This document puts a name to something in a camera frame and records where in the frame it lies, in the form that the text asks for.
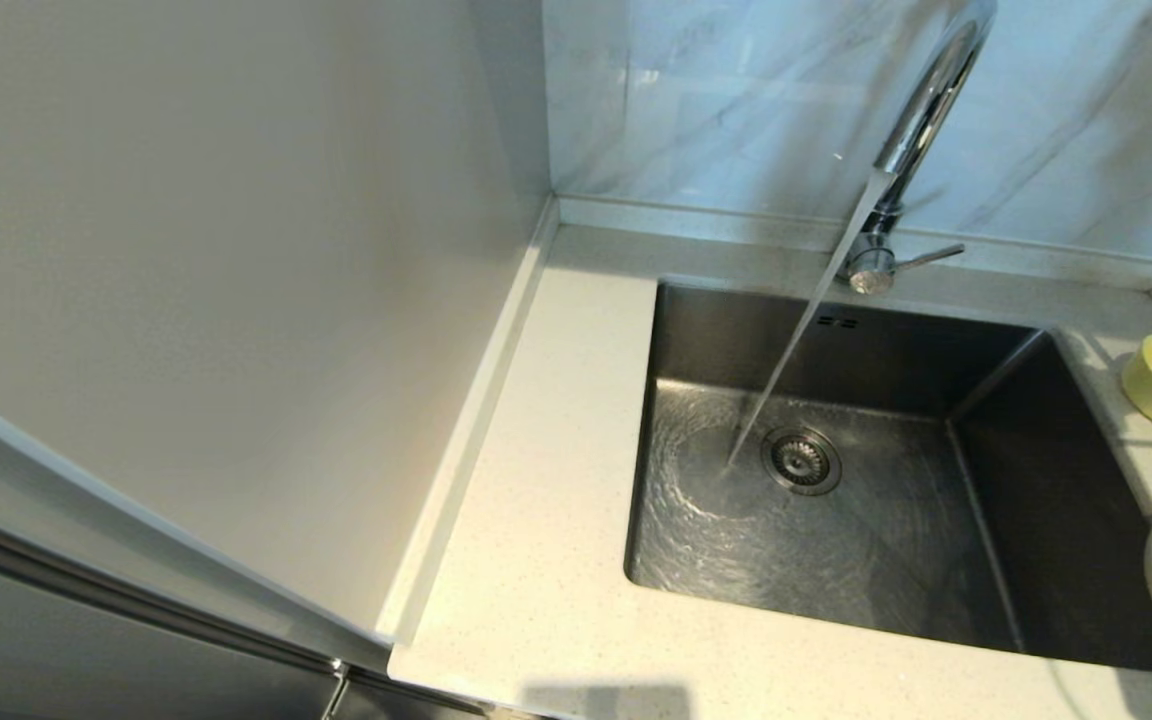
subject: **kitchen sink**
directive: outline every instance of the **kitchen sink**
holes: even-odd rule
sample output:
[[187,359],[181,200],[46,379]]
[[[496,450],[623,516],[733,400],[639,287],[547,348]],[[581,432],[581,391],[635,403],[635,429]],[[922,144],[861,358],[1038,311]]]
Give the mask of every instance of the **kitchen sink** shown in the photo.
[[662,285],[632,582],[1152,670],[1149,525],[1046,332]]

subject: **faucet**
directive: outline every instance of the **faucet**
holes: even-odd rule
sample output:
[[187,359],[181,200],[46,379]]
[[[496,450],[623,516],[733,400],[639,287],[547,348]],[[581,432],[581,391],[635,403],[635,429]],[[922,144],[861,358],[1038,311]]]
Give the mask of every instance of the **faucet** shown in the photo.
[[914,94],[905,101],[896,127],[892,128],[890,136],[874,160],[874,168],[895,177],[873,210],[870,210],[869,218],[861,226],[861,234],[847,250],[846,263],[838,271],[838,279],[850,285],[852,290],[863,295],[888,291],[901,270],[916,268],[965,250],[963,243],[957,243],[897,263],[888,236],[904,210],[901,196],[905,195],[905,188],[915,172],[918,172],[923,157],[932,147],[932,141],[937,139],[937,132],[950,114],[968,74],[972,71],[975,59],[990,35],[995,13],[995,0],[969,0],[950,20],[950,25],[937,41],[931,61],[923,68],[918,85],[914,86]]

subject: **speckled quartz countertop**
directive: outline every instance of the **speckled quartz countertop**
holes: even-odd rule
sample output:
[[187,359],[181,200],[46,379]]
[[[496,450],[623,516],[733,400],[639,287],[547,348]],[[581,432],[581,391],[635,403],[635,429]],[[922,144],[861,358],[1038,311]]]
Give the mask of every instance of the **speckled quartz countertop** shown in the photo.
[[[433,594],[393,676],[558,717],[1152,719],[1152,674],[957,646],[632,584],[623,571],[660,278],[803,296],[824,258],[563,227]],[[1116,373],[1138,291],[929,266],[879,300],[1056,332],[1152,514],[1152,423]]]

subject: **white marble wall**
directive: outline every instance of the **white marble wall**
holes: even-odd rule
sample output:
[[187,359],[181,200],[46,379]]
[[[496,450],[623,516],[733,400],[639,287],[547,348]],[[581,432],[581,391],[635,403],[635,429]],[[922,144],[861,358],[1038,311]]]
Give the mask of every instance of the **white marble wall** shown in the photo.
[[[559,192],[842,219],[963,0],[545,0]],[[1152,0],[1000,0],[905,227],[1152,258]]]

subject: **refrigerator door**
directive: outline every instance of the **refrigerator door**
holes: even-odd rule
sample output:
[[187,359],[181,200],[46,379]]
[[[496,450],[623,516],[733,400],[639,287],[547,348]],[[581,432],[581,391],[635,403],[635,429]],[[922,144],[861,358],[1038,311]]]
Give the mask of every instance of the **refrigerator door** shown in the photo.
[[74,564],[319,655],[371,670],[384,670],[388,661],[388,650],[379,644],[92,495],[3,439],[0,530]]
[[1,714],[317,720],[336,684],[0,574]]

